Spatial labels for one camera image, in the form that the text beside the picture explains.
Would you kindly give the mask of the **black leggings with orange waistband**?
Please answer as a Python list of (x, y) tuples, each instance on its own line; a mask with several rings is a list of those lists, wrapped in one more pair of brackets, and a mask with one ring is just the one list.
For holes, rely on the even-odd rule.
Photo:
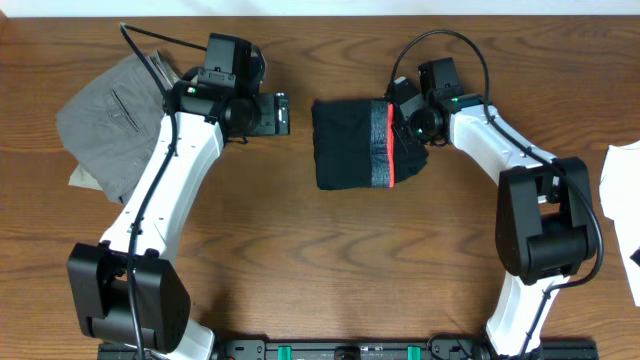
[(316, 182), (321, 190), (392, 188), (417, 175), (428, 152), (382, 99), (316, 101), (311, 109)]

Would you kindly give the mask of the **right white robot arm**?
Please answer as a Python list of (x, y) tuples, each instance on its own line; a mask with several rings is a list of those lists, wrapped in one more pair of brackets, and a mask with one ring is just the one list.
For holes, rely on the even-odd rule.
[(423, 75), (418, 85), (400, 77), (386, 97), (404, 142), (452, 145), (498, 188), (495, 244), (505, 278), (483, 339), (458, 351), (470, 359), (596, 358), (589, 343), (540, 338), (557, 294), (590, 282), (602, 264), (586, 164), (537, 148), (455, 75)]

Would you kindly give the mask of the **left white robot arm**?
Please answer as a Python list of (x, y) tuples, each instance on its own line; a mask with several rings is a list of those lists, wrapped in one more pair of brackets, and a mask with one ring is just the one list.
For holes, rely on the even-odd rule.
[(98, 244), (78, 243), (67, 270), (83, 335), (113, 344), (114, 359), (210, 359), (216, 335), (191, 319), (175, 262), (181, 233), (205, 175), (229, 134), (290, 132), (284, 93), (228, 96), (186, 81), (178, 108), (134, 190)]

